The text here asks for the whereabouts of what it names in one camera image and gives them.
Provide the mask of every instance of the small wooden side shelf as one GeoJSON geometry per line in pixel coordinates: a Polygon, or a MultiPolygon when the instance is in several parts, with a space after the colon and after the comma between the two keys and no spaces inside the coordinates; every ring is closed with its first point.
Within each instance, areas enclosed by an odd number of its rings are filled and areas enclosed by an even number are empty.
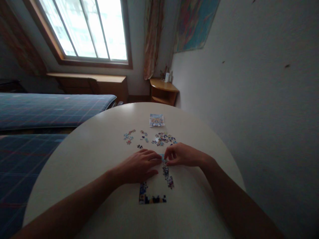
{"type": "Polygon", "coordinates": [[[165,83],[161,79],[151,78],[152,102],[174,106],[179,90],[172,83],[165,83]]]}

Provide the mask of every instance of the windowsill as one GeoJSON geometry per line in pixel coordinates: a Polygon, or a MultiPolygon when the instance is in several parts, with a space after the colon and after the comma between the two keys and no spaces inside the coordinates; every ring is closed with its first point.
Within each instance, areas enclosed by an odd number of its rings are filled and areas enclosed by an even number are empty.
{"type": "Polygon", "coordinates": [[[107,67],[107,68],[120,68],[120,69],[133,69],[132,64],[111,63],[111,62],[93,62],[93,61],[78,61],[57,59],[59,65],[72,65],[72,66],[87,66],[87,67],[107,67]]]}

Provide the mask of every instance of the window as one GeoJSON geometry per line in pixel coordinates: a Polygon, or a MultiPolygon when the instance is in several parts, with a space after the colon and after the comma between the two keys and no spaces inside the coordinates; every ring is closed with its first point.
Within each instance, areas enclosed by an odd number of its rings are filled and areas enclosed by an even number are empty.
{"type": "Polygon", "coordinates": [[[59,64],[132,69],[126,0],[24,0],[59,64]]]}

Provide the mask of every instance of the hand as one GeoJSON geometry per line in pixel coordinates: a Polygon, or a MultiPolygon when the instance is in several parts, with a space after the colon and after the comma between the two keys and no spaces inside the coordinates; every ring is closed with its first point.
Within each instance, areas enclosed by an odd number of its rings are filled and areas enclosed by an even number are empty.
{"type": "Polygon", "coordinates": [[[208,154],[183,143],[177,143],[167,147],[164,158],[166,159],[167,157],[169,159],[167,166],[185,165],[202,167],[205,166],[206,163],[216,163],[208,154]]]}
{"type": "Polygon", "coordinates": [[[142,183],[158,174],[150,168],[161,164],[162,157],[153,150],[141,149],[113,168],[120,184],[142,183]]]}

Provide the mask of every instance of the mattress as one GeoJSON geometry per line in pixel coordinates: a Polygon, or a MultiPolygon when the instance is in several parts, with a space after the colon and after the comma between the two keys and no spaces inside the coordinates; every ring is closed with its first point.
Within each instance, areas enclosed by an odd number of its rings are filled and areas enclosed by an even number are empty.
{"type": "Polygon", "coordinates": [[[77,127],[115,99],[114,95],[0,93],[0,130],[77,127]]]}
{"type": "Polygon", "coordinates": [[[0,238],[22,227],[36,179],[67,134],[0,136],[0,238]]]}

